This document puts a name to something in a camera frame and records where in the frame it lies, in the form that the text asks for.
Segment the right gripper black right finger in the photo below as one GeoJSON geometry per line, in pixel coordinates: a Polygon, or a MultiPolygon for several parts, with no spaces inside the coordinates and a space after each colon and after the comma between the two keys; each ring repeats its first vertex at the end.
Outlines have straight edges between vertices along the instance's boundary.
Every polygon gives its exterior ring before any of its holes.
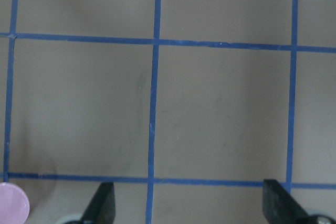
{"type": "Polygon", "coordinates": [[[335,223],[322,214],[309,214],[275,179],[264,179],[263,215],[270,224],[335,223]]]}

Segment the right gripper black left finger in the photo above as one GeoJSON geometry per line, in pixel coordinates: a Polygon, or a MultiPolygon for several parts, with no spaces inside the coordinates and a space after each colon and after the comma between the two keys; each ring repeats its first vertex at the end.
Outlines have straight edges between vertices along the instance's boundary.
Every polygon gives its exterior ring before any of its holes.
{"type": "Polygon", "coordinates": [[[116,216],[114,183],[101,183],[80,218],[80,223],[113,224],[116,216]]]}

